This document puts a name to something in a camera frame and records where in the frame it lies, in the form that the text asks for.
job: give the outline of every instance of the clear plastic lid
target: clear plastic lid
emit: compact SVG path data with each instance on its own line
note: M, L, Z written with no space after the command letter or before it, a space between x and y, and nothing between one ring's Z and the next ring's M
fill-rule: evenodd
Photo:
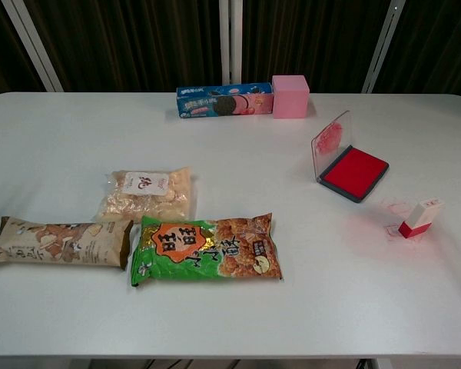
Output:
M310 142L316 181L320 180L323 172L352 144L352 121L350 111L347 110Z

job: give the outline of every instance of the green snack bag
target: green snack bag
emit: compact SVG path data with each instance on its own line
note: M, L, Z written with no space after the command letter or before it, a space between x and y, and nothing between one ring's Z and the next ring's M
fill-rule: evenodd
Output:
M271 214L181 223L143 217L131 285L148 278L281 278L270 229Z

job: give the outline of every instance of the white table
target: white table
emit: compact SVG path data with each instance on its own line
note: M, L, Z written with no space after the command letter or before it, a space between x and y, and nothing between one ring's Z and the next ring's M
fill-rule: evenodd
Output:
M461 97L311 100L304 120L184 120L174 94L0 95L0 216L90 221L105 174L190 165L197 218L274 213L284 274L133 288L114 268L3 264L0 356L461 357ZM390 163L362 204L313 181L310 139L346 109ZM388 235L432 196L427 234Z

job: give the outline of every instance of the pink sponge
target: pink sponge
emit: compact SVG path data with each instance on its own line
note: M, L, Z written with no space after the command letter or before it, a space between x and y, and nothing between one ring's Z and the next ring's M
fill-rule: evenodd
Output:
M303 75L274 75L274 119L305 118L309 86Z

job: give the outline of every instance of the orange label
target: orange label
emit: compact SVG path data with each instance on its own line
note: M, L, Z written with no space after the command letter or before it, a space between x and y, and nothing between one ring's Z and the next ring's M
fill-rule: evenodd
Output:
M161 224L152 235L155 252L181 263L207 242L201 228L191 224Z

